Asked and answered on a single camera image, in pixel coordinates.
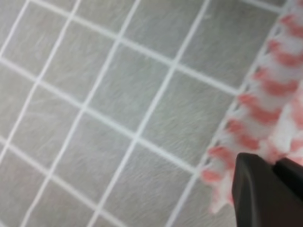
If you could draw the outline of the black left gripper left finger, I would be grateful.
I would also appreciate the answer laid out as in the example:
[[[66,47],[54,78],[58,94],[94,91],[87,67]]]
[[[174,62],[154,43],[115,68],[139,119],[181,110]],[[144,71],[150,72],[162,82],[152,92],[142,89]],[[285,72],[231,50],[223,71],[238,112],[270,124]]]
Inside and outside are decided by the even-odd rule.
[[[303,207],[272,207],[272,167],[255,154],[240,153],[237,156],[232,198],[238,227],[303,225]]]

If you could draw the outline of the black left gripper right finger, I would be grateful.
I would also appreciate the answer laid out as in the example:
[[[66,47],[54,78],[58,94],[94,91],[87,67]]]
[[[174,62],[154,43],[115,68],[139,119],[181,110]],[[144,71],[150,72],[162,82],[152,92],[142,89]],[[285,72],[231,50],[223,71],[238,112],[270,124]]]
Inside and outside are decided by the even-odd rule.
[[[272,207],[302,207],[303,167],[288,158],[283,158],[273,165],[272,172]]]

